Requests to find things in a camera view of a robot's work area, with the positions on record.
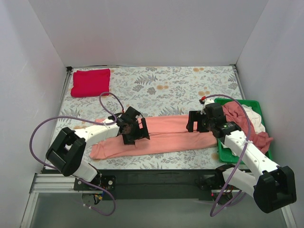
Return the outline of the salmon pink t shirt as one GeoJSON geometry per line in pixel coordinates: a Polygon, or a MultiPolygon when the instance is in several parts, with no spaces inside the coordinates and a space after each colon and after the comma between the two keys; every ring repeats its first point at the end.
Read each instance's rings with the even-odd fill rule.
{"type": "Polygon", "coordinates": [[[90,158],[104,160],[122,156],[205,149],[217,145],[217,140],[211,132],[189,133],[186,129],[187,115],[147,117],[146,123],[149,139],[139,139],[134,145],[126,145],[121,135],[108,138],[92,146],[90,158]]]}

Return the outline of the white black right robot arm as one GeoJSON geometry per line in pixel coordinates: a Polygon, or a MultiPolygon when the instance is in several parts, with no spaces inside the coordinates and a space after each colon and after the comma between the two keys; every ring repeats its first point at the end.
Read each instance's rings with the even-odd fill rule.
{"type": "Polygon", "coordinates": [[[226,120],[220,108],[206,106],[204,111],[190,111],[186,128],[189,132],[212,132],[226,147],[236,154],[250,169],[251,174],[234,165],[217,169],[222,182],[229,183],[250,195],[257,206],[270,213],[296,202],[295,175],[293,170],[281,167],[266,157],[235,122],[226,120]]]}

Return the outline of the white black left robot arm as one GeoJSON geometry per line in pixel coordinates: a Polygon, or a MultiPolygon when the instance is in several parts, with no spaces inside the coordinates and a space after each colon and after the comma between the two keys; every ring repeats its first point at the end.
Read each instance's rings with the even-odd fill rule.
{"type": "Polygon", "coordinates": [[[84,129],[63,128],[46,153],[46,159],[64,176],[75,176],[97,184],[100,172],[83,160],[84,151],[108,138],[122,137],[124,145],[134,145],[136,140],[149,139],[145,118],[107,118],[84,129]]]}

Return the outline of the dusty rose t shirt in tray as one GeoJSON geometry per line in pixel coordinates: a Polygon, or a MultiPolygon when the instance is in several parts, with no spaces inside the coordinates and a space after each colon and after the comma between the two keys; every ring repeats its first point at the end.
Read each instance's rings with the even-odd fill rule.
{"type": "MultiPolygon", "coordinates": [[[[248,133],[247,118],[241,107],[235,101],[227,102],[222,107],[226,120],[228,122],[235,122],[241,128],[241,130],[245,134],[247,134],[248,133]]],[[[273,138],[268,135],[267,145],[269,147],[272,141],[273,138]]]]}

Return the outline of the white t shirt in tray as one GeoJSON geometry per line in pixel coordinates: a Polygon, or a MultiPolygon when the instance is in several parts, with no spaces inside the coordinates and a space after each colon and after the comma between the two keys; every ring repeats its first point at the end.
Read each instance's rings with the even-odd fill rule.
{"type": "Polygon", "coordinates": [[[263,154],[266,154],[269,147],[267,145],[268,134],[262,124],[262,117],[260,114],[253,111],[251,107],[244,104],[242,106],[251,121],[250,141],[252,141],[263,154]]]}

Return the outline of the floral patterned table mat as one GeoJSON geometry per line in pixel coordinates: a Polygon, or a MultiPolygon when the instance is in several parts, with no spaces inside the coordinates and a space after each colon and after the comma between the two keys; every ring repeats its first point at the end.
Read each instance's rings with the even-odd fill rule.
{"type": "MultiPolygon", "coordinates": [[[[184,115],[199,110],[199,99],[205,95],[224,94],[243,99],[239,78],[233,66],[168,66],[168,67],[112,67],[111,95],[73,98],[70,94],[73,77],[64,87],[53,136],[63,127],[72,129],[88,126],[88,120],[117,113],[120,107],[132,106],[143,116],[184,115]]],[[[124,156],[92,160],[90,149],[84,160],[99,169],[214,169],[220,166],[216,147],[202,150],[160,153],[145,156],[124,156]]]]}

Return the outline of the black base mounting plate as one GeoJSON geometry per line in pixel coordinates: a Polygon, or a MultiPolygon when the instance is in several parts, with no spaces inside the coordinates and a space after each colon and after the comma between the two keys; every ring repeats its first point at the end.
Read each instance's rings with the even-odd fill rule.
{"type": "Polygon", "coordinates": [[[223,186],[215,169],[102,170],[101,186],[118,200],[212,200],[223,186]]]}

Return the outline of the folded red t shirt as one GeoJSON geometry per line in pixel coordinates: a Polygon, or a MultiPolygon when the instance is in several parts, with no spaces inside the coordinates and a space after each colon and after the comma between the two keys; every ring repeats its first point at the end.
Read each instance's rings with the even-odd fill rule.
{"type": "Polygon", "coordinates": [[[76,71],[73,74],[71,96],[74,98],[109,95],[110,69],[76,71]]]}

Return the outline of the aluminium frame rail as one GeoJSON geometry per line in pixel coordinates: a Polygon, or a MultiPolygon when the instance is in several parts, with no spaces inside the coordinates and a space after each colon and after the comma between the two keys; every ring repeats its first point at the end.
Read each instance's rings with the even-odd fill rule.
{"type": "Polygon", "coordinates": [[[23,228],[294,228],[290,207],[261,212],[245,197],[218,215],[209,215],[211,203],[193,199],[122,199],[116,211],[103,216],[83,206],[74,179],[58,174],[34,177],[23,228]]]}

